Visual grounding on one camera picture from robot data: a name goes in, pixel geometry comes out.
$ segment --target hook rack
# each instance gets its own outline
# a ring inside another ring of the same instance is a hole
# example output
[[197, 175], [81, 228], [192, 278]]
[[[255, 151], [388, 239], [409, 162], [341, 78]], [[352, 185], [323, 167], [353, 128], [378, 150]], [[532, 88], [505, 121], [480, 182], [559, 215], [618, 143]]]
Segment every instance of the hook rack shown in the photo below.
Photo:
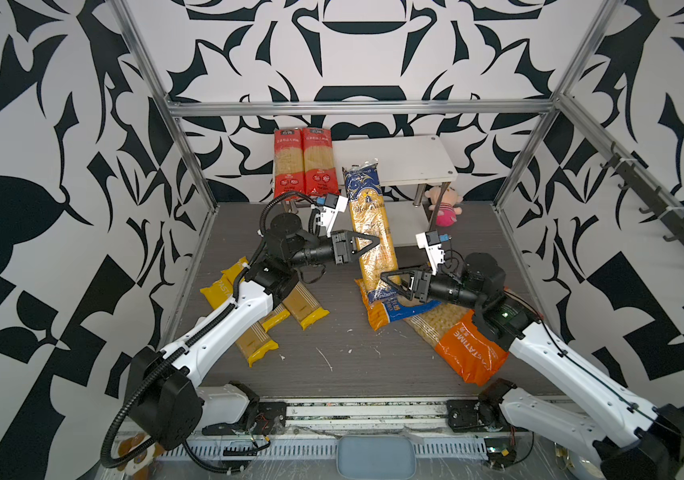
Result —
[[613, 168], [624, 180], [619, 188], [632, 189], [646, 204], [639, 211], [642, 214], [654, 214], [670, 230], [672, 235], [662, 237], [665, 241], [677, 241], [684, 246], [684, 206], [640, 162], [634, 158], [620, 158], [620, 154], [614, 152], [614, 145], [612, 152], [614, 155], [601, 168]]

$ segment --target orange pasta bag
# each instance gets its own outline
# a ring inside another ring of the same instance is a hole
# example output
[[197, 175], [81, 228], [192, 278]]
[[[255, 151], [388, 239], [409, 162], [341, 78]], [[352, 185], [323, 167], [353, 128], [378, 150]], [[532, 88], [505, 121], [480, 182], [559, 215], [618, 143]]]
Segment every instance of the orange pasta bag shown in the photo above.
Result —
[[331, 149], [331, 130], [303, 128], [304, 183], [307, 194], [323, 197], [328, 193], [339, 195], [337, 168]]
[[297, 128], [276, 130], [274, 134], [275, 197], [290, 190], [304, 193], [302, 134]]
[[508, 352], [488, 340], [472, 323], [473, 311], [441, 303], [404, 321], [414, 328], [467, 383], [488, 382], [507, 360]]
[[483, 385], [507, 360], [508, 352], [472, 324], [471, 310], [436, 345], [436, 352], [467, 383]]

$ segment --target plush toy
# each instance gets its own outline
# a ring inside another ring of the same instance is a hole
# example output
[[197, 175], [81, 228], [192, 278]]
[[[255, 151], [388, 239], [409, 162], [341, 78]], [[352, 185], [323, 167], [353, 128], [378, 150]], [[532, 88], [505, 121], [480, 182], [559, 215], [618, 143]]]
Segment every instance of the plush toy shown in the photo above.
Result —
[[[436, 208], [435, 202], [438, 201], [440, 196], [440, 187], [433, 187], [425, 192], [432, 205], [430, 210]], [[456, 222], [456, 216], [462, 213], [462, 209], [458, 206], [454, 206], [462, 201], [462, 197], [453, 188], [446, 189], [443, 194], [443, 198], [440, 202], [440, 207], [438, 208], [438, 218], [436, 219], [437, 226], [449, 226]]]

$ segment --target red pasta package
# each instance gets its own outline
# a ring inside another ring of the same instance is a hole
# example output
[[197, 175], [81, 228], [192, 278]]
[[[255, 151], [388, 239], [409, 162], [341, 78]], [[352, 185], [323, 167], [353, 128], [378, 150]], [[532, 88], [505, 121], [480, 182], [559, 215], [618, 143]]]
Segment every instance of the red pasta package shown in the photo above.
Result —
[[274, 136], [275, 197], [290, 190], [304, 193], [304, 164], [300, 130], [298, 128], [276, 130]]
[[302, 150], [307, 194], [314, 197], [323, 197], [329, 193], [338, 195], [340, 188], [331, 150], [331, 130], [303, 128]]

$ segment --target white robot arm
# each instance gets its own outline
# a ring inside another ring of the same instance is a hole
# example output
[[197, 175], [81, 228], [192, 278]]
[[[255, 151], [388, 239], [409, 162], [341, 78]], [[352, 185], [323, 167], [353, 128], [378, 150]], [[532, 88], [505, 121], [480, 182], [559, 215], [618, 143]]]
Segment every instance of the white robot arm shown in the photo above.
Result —
[[[321, 207], [318, 219], [327, 232], [331, 232], [329, 222], [333, 223], [338, 212], [324, 214], [324, 209], [344, 211], [345, 205], [345, 201], [338, 202], [332, 197], [331, 202], [327, 199]], [[132, 360], [127, 392], [136, 390], [144, 398], [135, 400], [134, 404], [129, 399], [128, 408], [124, 405], [126, 411], [122, 409], [123, 417], [131, 409], [130, 417], [145, 429], [153, 442], [166, 449], [175, 448], [199, 423], [230, 423], [240, 417], [248, 400], [245, 396], [239, 397], [237, 390], [207, 400], [202, 408], [194, 388], [201, 384], [227, 348], [294, 288], [298, 281], [296, 268], [331, 261], [347, 263], [379, 244], [376, 237], [348, 231], [332, 232], [328, 238], [319, 240], [300, 231], [298, 222], [295, 215], [280, 214], [271, 222], [270, 230], [262, 225], [267, 253], [261, 256], [263, 246], [260, 246], [250, 268], [244, 269], [236, 279], [238, 288], [234, 289], [233, 297], [160, 352], [146, 349]], [[672, 406], [656, 408], [569, 349], [533, 310], [523, 307], [517, 302], [519, 299], [504, 291], [504, 271], [491, 255], [466, 257], [461, 277], [438, 274], [443, 251], [438, 242], [436, 252], [435, 244], [440, 237], [436, 232], [422, 235], [424, 238], [418, 236], [418, 240], [422, 240], [423, 248], [433, 249], [431, 269], [414, 267], [387, 272], [382, 274], [382, 280], [409, 299], [416, 297], [423, 302], [434, 299], [474, 309], [473, 323], [486, 338], [529, 363], [588, 414], [577, 415], [540, 401], [510, 382], [497, 380], [480, 396], [488, 405], [487, 410], [495, 412], [492, 417], [496, 415], [497, 420], [503, 418], [510, 426], [527, 428], [577, 452], [601, 466], [609, 480], [674, 478], [684, 462], [684, 415], [679, 410]], [[370, 244], [356, 250], [355, 237], [370, 240]], [[239, 283], [240, 276], [244, 278], [242, 283]], [[392, 276], [402, 279], [410, 276], [411, 280], [405, 287], [391, 281]], [[502, 305], [513, 310], [502, 309]], [[157, 370], [164, 373], [153, 379]], [[152, 386], [145, 385], [148, 379]], [[233, 404], [235, 408], [222, 408]], [[121, 413], [116, 417], [118, 426], [123, 420], [120, 416]], [[121, 465], [120, 462], [125, 463], [131, 459], [128, 456], [140, 450], [141, 446], [124, 457], [112, 458], [110, 435], [108, 431], [103, 444], [103, 465]]]

